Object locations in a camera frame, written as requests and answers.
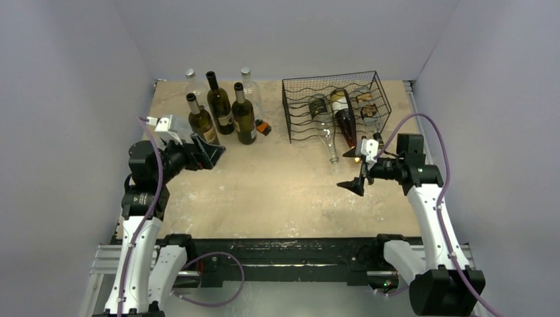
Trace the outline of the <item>green bottle silver cap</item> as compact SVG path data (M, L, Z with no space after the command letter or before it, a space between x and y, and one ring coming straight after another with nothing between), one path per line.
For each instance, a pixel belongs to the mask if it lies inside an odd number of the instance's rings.
M194 93L187 93L186 100L190 107L189 124L206 143L220 145L210 113L199 104Z

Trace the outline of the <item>dark green wine bottle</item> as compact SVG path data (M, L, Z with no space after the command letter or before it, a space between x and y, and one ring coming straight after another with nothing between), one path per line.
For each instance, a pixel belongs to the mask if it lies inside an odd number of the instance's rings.
M229 135L234 131L234 124L228 94L219 86L214 71L206 72L205 76L209 83L207 102L215 120L215 127L220 134Z

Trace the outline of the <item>clear glass bottle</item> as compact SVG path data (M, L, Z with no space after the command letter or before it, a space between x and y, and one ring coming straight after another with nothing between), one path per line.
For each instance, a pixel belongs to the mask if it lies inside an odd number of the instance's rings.
M249 100L253 107L256 120L263 119L262 112L262 98L258 84L251 78L251 71L249 67L243 67L240 70L242 84L244 86L245 98Z
M203 106L206 110L209 110L207 102L207 93L209 92L208 85L199 79L193 69L187 69L185 76L187 80L185 94L193 93L196 96L199 105Z

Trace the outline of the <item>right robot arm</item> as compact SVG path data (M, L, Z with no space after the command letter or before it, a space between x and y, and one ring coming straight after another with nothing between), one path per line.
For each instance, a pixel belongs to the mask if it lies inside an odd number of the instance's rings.
M423 241L420 256L404 240L389 240L374 247L372 263L392 265L408 286L412 310L418 316L471 316L485 288L482 271L464 255L454 234L443 200L444 181L438 166L427 164L421 134L400 133L396 157L376 158L379 143L362 138L345 157L361 161L359 176L338 186L362 196L365 183L394 180L412 206Z

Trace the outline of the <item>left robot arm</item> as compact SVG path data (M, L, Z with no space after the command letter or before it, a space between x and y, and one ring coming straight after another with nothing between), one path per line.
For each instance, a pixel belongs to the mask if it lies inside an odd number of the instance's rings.
M166 185L184 170L213 169L225 151L196 134L166 141L163 149L154 139L130 146L130 173L122 198L122 247L100 316L164 316L179 271L191 269L197 261L189 234L169 234L158 242L170 196Z

